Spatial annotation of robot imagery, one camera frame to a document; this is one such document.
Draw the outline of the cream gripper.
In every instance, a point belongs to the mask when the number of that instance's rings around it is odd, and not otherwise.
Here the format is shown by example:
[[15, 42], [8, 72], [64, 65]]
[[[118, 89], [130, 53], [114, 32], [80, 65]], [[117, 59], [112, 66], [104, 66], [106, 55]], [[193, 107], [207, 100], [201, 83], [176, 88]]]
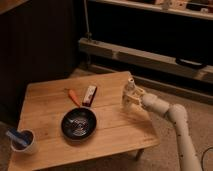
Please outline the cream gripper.
[[136, 87], [134, 90], [129, 91], [126, 96], [129, 103], [133, 103], [135, 105], [142, 104], [142, 96], [146, 93], [146, 91], [140, 87]]

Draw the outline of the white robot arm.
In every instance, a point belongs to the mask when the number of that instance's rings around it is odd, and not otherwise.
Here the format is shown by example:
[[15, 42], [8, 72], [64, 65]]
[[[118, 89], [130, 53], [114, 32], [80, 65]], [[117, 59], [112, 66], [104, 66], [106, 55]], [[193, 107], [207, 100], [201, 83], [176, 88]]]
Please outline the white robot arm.
[[195, 147], [189, 132], [188, 113], [183, 105], [170, 104], [158, 96], [141, 88], [123, 91], [123, 103], [135, 104], [167, 119], [174, 127], [181, 171], [202, 171]]

